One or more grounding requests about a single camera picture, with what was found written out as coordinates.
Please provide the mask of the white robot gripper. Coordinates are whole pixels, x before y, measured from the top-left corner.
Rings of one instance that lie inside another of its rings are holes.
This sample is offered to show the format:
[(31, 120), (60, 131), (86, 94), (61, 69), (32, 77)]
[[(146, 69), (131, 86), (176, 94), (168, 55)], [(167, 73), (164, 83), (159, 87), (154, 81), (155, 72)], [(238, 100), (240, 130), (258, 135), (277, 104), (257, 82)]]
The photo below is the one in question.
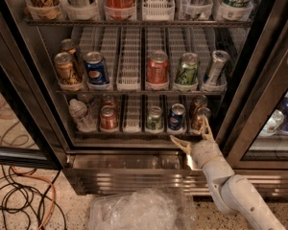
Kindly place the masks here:
[(191, 154), (193, 161), (201, 169), (205, 164), (219, 157), (222, 157), (218, 144), (213, 141), (214, 137), (211, 131), (209, 121), (205, 115), (202, 115), (201, 135), (204, 140), (196, 143), (191, 147), (191, 143), (181, 140), (173, 135), (170, 136), (171, 141), (179, 147), (187, 155)]

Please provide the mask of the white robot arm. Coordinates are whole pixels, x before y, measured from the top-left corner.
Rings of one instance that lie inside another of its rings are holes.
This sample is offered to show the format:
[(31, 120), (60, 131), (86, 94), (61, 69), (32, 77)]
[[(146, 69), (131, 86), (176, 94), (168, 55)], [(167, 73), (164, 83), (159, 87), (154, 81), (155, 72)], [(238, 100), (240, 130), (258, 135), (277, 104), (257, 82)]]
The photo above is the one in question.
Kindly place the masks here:
[(254, 230), (286, 230), (253, 184), (237, 174), (215, 142), (205, 115), (200, 131), (203, 139), (191, 143), (171, 135), (171, 141), (189, 155), (202, 170), (213, 201), (224, 214), (240, 213)]

